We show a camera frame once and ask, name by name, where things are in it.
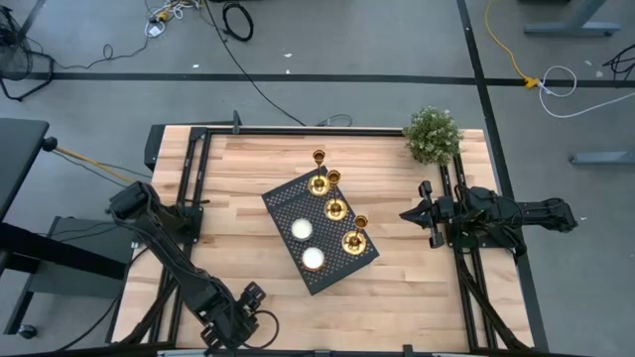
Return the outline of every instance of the wire bundle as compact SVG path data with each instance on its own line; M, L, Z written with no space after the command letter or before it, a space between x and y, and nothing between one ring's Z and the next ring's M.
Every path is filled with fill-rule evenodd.
M101 177L102 179L107 179L107 180L111 181L112 183L114 183L114 184L116 184L118 186L121 186L121 187L126 187L126 185L121 183L121 182L119 182L119 181L116 181L116 180L114 180L112 178L108 178L108 177L100 174L99 172L97 172L97 171L95 171L95 170L93 170L91 168L88 168L86 165L83 165L81 163L78 163L76 161L71 160L70 158L77 159L77 160L79 160L81 162L85 162L87 164L91 164L91 165L95 166L96 168L98 168L100 170L103 170L104 172L114 176L116 179L120 179L120 180L122 180L124 182L127 182L127 183L133 182L135 180L131 179L131 178L123 177L120 174L114 172L113 170L111 170L109 168L125 171L125 172L140 176L140 177L145 178L145 179L150 179L151 178L149 175L137 173L137 172L134 172L132 170L129 170L129 169L126 169L126 168L122 168L122 167L119 167L119 166L116 166L116 165L111 165L111 164L106 164L106 163L99 163L99 162L97 162L97 161L95 161L93 159L85 157L84 155L80 155L80 154L75 153L75 152L73 152L73 151L71 151L69 149L65 149L65 148L62 148L62 147L59 147L59 146L56 146L53 149L52 153L58 155L59 157L63 158L64 160L70 162L73 165L80 166L80 167L92 172L93 174Z
M146 23L146 27L144 28L144 34L146 35L146 37L159 37L161 34L163 34L164 31L166 31L166 23L169 22L170 20L172 20L173 18L177 18L177 19L182 19L183 18L183 9L188 9L188 8L192 8L194 7L192 2L189 1L184 1L184 0L176 0L176 1L171 1L171 0L166 0L166 3L164 6L160 7L157 10L150 10L151 8L148 7L148 12L152 11L152 15L150 16L150 18L148 19L148 22ZM157 31L156 33L151 33L152 30L148 30L150 29L151 25L160 25L159 27L157 27Z

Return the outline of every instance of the wooden table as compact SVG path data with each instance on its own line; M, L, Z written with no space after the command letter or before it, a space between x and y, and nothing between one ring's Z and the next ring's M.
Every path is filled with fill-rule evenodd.
M190 128L165 130L152 178L164 204L176 201ZM463 133L468 185L495 188L483 132ZM367 232L380 256L311 296L261 194L314 169L315 149L324 150L324 163L341 172L339 187L354 211L368 217ZM450 174L454 179L452 167ZM236 297L251 281L262 287L267 293L262 308L275 312L281 324L271 349L401 351L402 345L412 344L416 351L467 351L452 250L432 250L430 232L398 215L420 201L417 187L423 179L433 183L433 197L443 194L439 168L415 162L402 137L214 135L202 195L210 203L204 205L200 241L191 260L221 278ZM504 249L483 249L481 255L492 304L519 339L532 345L512 255ZM127 335L154 301L160 276L161 265L152 254L131 268L114 341ZM169 302L164 313L160 340L167 336L171 306ZM484 346L480 309L475 302L473 307ZM273 335L271 318L263 315L259 323L251 345ZM177 345L204 347L201 331L184 309Z

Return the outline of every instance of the yellow cable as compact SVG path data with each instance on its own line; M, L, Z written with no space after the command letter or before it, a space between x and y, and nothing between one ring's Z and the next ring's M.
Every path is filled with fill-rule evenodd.
M487 28L487 32L489 33L489 36L491 36L492 39L496 42L496 44L498 44L498 46L500 46L503 50L507 52L507 54L509 54L509 57L512 59L512 64L514 64L514 68L516 68L516 71L518 72L518 74L520 74L520 76L522 76L523 79L525 79L525 87L532 88L538 85L538 83L540 82L540 79L532 78L528 75L525 75L516 64L516 59L514 58L514 54L511 52L511 50L509 50L505 45L503 45L498 40L496 35L494 35L492 30L489 28L489 8L492 6L493 2L494 0L489 0L489 2L487 3L487 8L485 9L485 27Z
M123 181L125 181L125 182L133 182L133 180L132 180L132 179L125 178L125 177L121 176L120 174L118 174L118 173L116 173L116 172L112 171L111 169L109 169L109 168L105 167L104 165L101 165L100 163L98 163L98 162L96 162L96 161L94 161L94 160L91 160L91 159L89 159L89 158L87 158L87 157L85 157L85 156L83 156L83 155L80 155L80 154L78 154L78 153L74 153L74 152L72 152L72 151L71 151L71 150L69 150L69 149L65 149L65 148L61 148L61 147L56 147L56 150L57 150L57 151L59 151L59 152L60 152L60 153L62 153L62 154L66 154L66 155L69 155L69 156L71 156L71 157L74 157L74 158L76 158L76 159L78 159L78 160L82 160L82 161L87 162L87 163L89 163L89 164L95 165L96 167L98 167L98 168L100 168L100 169L102 169L102 170L106 171L107 173L109 173L109 174L111 174L111 175L115 176L116 178L121 179L121 180L123 180Z

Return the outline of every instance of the chair wheel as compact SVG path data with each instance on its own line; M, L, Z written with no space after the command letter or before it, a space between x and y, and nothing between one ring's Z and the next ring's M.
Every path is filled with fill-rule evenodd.
M32 325L20 325L18 334L26 339L32 339L38 335L38 329Z

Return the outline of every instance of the floor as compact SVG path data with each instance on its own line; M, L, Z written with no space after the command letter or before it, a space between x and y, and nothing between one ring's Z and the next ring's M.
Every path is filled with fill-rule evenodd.
M151 6L162 3L148 2ZM487 2L466 2L485 77L517 78L507 56L485 30ZM20 24L35 3L0 0L14 9ZM611 79L610 70L601 65L632 45L632 2L607 2L593 17L622 25L623 30L611 38L536 38L522 32L526 23L566 16L575 3L498 0L490 22L514 50L519 66L533 76L561 64L581 79ZM229 40L228 45L250 73L474 76L454 1L263 0L244 5L256 23L255 36L247 44ZM220 20L220 6L212 9ZM87 64L100 59L106 43L115 55L142 46L145 11L141 0L47 1L28 35L62 64ZM230 16L232 24L240 21ZM236 28L245 30L241 25ZM35 71L41 70L42 64L37 63ZM185 10L182 20L171 22L166 33L151 40L137 56L100 63L90 71L68 72L218 74L238 73L239 69L200 14ZM559 73L554 76L562 78ZM24 103L0 98L0 116L46 120L51 123L49 134L62 146L145 173L143 148L152 124L228 120L234 109L245 124L293 124L244 81L159 80L159 76L152 80L104 79L107 77L57 80ZM10 83L10 88L20 91L34 83L24 80ZM258 86L308 124L346 113L356 126L402 127L411 113L431 104L449 109L461 128L485 129L474 85L262 81ZM635 170L577 168L568 158L578 151L633 149L635 98L572 119L555 119L543 111L535 90L491 85L487 90L516 198L562 197L579 223L566 235L525 229L550 350L632 355L635 227L631 221L635 206L627 192ZM581 88L567 99L547 98L547 105L557 113L572 113L632 90ZM107 199L118 189L56 156L41 154L7 221L42 232L56 215L105 219ZM0 306L0 323L4 324L26 277L8 272L1 279L0 299L7 302ZM31 341L2 335L2 353L58 348L92 324L109 303L94 297L36 295L25 322L38 325L41 335ZM102 323L78 346L102 343L106 329Z

